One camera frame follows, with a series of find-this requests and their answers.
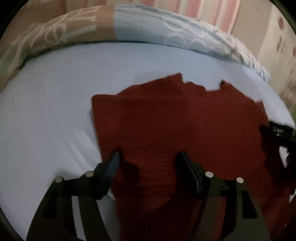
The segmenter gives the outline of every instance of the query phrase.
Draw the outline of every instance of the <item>bed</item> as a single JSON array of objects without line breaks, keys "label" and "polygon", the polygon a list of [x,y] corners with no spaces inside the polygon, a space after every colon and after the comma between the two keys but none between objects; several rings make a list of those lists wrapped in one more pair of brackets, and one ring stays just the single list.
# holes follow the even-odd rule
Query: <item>bed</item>
[{"label": "bed", "polygon": [[[150,35],[137,28],[142,22],[136,25],[126,20],[131,11],[143,9],[146,20],[164,14],[161,23],[171,32],[160,38],[160,29],[153,39],[148,39]],[[224,79],[246,96],[262,100],[270,120],[294,127],[285,104],[267,83],[268,71],[235,38],[197,20],[189,20],[184,25],[186,17],[150,7],[119,4],[116,11],[115,37],[96,35],[99,39],[94,39],[87,31],[81,32],[81,26],[71,26],[70,40],[63,42],[63,35],[58,36],[59,41],[50,38],[51,34],[56,37],[57,29],[56,32],[29,29],[32,32],[21,35],[0,59],[4,66],[0,82],[6,84],[0,93],[0,206],[24,240],[53,179],[56,176],[77,178],[101,161],[91,114],[91,97],[95,94],[116,94],[130,85],[177,72],[183,74],[184,81],[205,86],[207,90],[218,89]],[[81,12],[58,19],[58,24],[77,14]],[[47,28],[53,30],[51,27],[57,27],[55,24]],[[190,24],[202,26],[202,31],[194,33],[198,41],[184,45],[192,38]],[[136,29],[133,35],[123,32],[132,29]],[[27,42],[28,33],[36,33],[30,35],[31,42]],[[86,38],[88,44],[55,50],[65,44],[78,43],[77,35],[79,43]],[[40,36],[45,42],[38,42]],[[93,41],[111,42],[90,43]],[[228,53],[225,46],[237,50]],[[112,194],[98,202],[98,206],[111,239],[119,240],[120,225]],[[73,209],[77,236],[85,240],[76,197],[73,197]]]}]

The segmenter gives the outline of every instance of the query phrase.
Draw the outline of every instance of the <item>dark red fabric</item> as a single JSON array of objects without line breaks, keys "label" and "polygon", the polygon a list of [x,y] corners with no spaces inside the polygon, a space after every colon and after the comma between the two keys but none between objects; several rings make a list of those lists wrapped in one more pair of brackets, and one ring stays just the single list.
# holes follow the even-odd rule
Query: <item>dark red fabric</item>
[{"label": "dark red fabric", "polygon": [[201,203],[177,182],[181,150],[219,178],[242,177],[271,236],[283,229],[278,218],[291,190],[278,146],[262,141],[259,126],[268,119],[261,102],[225,81],[206,91],[176,74],[114,96],[95,95],[92,107],[103,161],[119,148],[125,159],[112,184],[122,241],[188,238]]}]

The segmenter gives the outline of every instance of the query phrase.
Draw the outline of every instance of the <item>metal screw head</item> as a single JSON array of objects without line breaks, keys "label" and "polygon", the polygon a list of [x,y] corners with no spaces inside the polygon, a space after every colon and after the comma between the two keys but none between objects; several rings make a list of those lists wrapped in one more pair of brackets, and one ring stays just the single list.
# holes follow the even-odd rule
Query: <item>metal screw head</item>
[{"label": "metal screw head", "polygon": [[212,172],[206,172],[205,173],[206,177],[212,178],[214,174]]},{"label": "metal screw head", "polygon": [[93,171],[88,171],[85,175],[87,177],[92,177],[94,175],[94,172]]},{"label": "metal screw head", "polygon": [[60,183],[62,180],[63,180],[62,177],[56,177],[56,178],[54,179],[54,181],[55,181],[56,183]]},{"label": "metal screw head", "polygon": [[241,177],[238,177],[238,178],[237,178],[237,182],[238,182],[238,183],[243,183],[244,180],[243,180]]}]

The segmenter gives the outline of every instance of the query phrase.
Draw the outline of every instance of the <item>white bed sheet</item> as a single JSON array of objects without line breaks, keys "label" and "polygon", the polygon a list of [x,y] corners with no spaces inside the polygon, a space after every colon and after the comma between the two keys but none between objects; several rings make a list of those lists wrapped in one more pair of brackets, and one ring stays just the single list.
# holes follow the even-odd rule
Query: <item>white bed sheet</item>
[{"label": "white bed sheet", "polygon": [[[225,79],[262,99],[269,119],[294,126],[283,102],[255,71],[188,50],[94,43],[34,58],[0,93],[0,205],[23,239],[53,179],[77,178],[100,162],[91,97],[176,72],[208,90]],[[118,240],[114,201],[106,197],[98,205],[112,240]]]}]

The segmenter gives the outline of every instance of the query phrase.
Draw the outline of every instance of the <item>red cloth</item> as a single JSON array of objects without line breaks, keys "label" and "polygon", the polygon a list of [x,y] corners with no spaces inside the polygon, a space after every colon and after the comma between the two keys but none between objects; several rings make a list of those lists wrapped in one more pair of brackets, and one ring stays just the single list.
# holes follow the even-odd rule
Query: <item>red cloth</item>
[{"label": "red cloth", "polygon": [[122,241],[187,240],[200,202],[177,182],[181,150],[219,178],[242,177],[271,236],[282,230],[277,219],[290,189],[278,147],[262,142],[259,126],[268,118],[261,102],[224,81],[206,91],[176,74],[95,95],[92,107],[103,161],[119,148],[125,159],[112,184]]}]

